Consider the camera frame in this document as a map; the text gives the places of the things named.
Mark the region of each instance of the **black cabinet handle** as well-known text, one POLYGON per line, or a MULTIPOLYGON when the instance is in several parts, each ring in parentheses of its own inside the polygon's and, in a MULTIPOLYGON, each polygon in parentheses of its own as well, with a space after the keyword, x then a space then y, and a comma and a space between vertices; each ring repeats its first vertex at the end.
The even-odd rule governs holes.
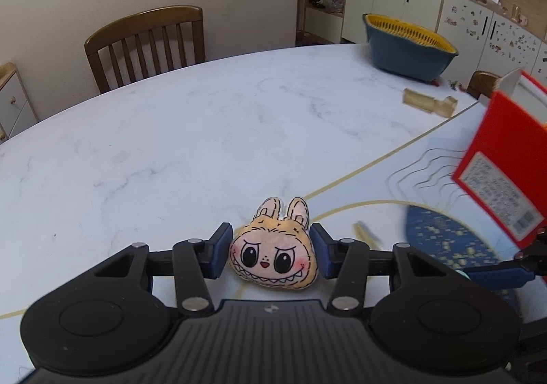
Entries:
POLYGON ((484 35, 484 30, 486 29, 486 24, 488 23, 488 16, 486 16, 486 20, 484 21, 484 26, 482 27, 482 36, 484 35))
POLYGON ((494 36, 495 29, 496 29, 496 20, 494 20, 494 27, 492 28, 492 33, 490 34, 490 40, 492 40, 492 37, 494 36))

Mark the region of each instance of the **plush toy ear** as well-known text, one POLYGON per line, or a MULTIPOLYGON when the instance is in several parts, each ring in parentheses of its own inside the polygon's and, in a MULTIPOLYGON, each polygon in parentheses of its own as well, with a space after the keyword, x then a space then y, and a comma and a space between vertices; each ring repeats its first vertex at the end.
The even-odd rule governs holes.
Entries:
POLYGON ((279 218, 279 213, 281 212, 281 200, 278 197, 268 197, 262 205, 256 210, 256 219, 259 216, 269 216, 274 219, 279 218))
POLYGON ((286 217, 287 219, 298 222, 302 227, 304 227, 304 230, 307 230, 310 225, 310 212, 308 211, 306 201, 301 197, 295 197, 292 199, 286 210, 286 217))

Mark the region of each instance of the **blue basket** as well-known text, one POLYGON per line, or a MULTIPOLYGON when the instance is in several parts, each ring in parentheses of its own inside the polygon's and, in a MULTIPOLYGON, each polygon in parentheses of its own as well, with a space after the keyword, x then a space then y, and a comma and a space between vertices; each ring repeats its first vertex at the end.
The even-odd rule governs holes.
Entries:
POLYGON ((432 82, 458 55, 442 36, 384 15, 364 14, 374 65, 395 74, 432 82))

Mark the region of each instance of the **red box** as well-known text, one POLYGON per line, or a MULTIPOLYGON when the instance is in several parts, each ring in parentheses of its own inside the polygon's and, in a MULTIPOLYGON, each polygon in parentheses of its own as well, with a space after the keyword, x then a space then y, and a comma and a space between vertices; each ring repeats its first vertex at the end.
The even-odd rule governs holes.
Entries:
POLYGON ((509 94, 494 91, 477 134, 452 178, 519 248, 524 248, 533 242, 536 230, 547 224, 547 129, 537 119, 536 110, 534 116, 522 106, 517 86, 535 85, 535 95, 543 94, 546 101, 547 94, 524 72, 512 73, 513 80, 514 76, 520 79, 509 94))

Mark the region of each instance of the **pink cheek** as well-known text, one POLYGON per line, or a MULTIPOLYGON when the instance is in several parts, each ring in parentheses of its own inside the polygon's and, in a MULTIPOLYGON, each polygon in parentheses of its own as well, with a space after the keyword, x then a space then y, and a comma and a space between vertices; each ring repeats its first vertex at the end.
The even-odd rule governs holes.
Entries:
POLYGON ((298 269, 307 269, 310 266, 310 261, 308 258, 296 258, 294 260, 294 265, 298 267, 298 269))

